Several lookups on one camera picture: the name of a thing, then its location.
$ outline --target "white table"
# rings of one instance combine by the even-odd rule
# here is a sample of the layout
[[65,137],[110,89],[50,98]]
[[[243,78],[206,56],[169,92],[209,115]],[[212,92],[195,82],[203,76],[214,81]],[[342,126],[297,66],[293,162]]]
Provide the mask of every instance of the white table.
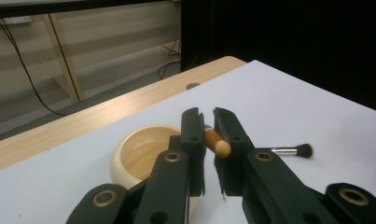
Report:
[[[252,62],[125,119],[0,170],[0,223],[64,223],[92,188],[110,183],[109,162],[128,133],[153,124],[180,126],[198,107],[233,111],[256,147],[309,143],[311,160],[283,157],[307,186],[324,192],[346,182],[376,196],[376,111]],[[205,160],[207,192],[190,223],[246,223],[240,198],[223,201],[213,157]]]

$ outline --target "brush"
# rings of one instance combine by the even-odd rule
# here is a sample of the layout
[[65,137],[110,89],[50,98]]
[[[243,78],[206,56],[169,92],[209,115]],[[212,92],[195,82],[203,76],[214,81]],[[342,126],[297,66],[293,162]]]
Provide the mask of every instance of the brush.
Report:
[[257,147],[257,149],[269,150],[279,156],[299,156],[302,158],[311,158],[313,155],[313,148],[310,146],[310,144],[302,144],[296,147]]

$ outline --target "cable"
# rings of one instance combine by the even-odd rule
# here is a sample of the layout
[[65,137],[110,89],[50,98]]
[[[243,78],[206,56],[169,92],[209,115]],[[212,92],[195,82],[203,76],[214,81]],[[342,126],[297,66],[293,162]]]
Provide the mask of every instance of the cable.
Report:
[[[175,40],[173,46],[169,49],[167,55],[169,55],[169,56],[178,56],[178,61],[177,61],[177,62],[170,62],[170,63],[167,63],[167,64],[163,65],[162,67],[160,67],[160,68],[158,69],[158,76],[159,76],[160,80],[163,80],[163,79],[164,79],[164,77],[165,77],[165,72],[167,71],[167,67],[168,67],[169,65],[174,64],[174,63],[181,63],[181,54],[180,54],[180,52],[179,52],[179,50],[181,49],[181,41],[179,41],[178,52],[175,53],[175,54],[172,54],[172,53],[171,53],[171,52],[173,51],[175,45],[176,45],[176,42],[177,42],[177,40]],[[160,70],[161,70],[162,68],[164,68],[164,70],[163,70],[162,75],[161,75],[161,74],[160,74]]]
[[50,109],[46,104],[45,102],[42,100],[42,98],[40,97],[39,95],[39,92],[36,90],[36,87],[34,85],[34,82],[33,80],[31,79],[31,76],[30,76],[30,73],[28,72],[27,70],[27,67],[25,66],[25,62],[24,60],[22,59],[21,57],[21,53],[20,53],[20,50],[19,50],[19,47],[17,46],[17,43],[12,35],[12,33],[10,32],[9,28],[7,27],[7,24],[5,23],[4,19],[0,19],[0,26],[2,28],[2,30],[4,31],[5,35],[7,35],[7,38],[9,39],[10,43],[13,45],[13,48],[16,50],[17,52],[17,55],[19,56],[19,59],[20,59],[20,62],[21,62],[21,65],[25,71],[25,74],[27,75],[28,79],[30,80],[30,83],[31,83],[31,86],[34,90],[34,93],[36,95],[36,98],[39,100],[39,102],[42,104],[42,106],[44,106],[48,111],[50,111],[51,113],[54,113],[56,115],[59,115],[59,116],[67,116],[67,115],[70,115],[68,113],[64,114],[64,113],[58,113],[52,109]]

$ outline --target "black panel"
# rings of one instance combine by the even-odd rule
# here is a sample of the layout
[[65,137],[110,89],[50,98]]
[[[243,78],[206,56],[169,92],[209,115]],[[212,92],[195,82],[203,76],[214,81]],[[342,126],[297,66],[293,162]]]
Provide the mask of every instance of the black panel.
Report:
[[182,40],[183,70],[259,60],[376,110],[376,0],[183,0]]

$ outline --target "black bristles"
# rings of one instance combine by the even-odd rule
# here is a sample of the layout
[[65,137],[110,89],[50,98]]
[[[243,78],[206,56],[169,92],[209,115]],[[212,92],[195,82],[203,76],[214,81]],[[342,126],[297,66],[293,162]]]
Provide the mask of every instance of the black bristles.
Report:
[[310,158],[313,155],[313,148],[310,146],[310,144],[299,145],[296,146],[295,149],[297,150],[297,156]]

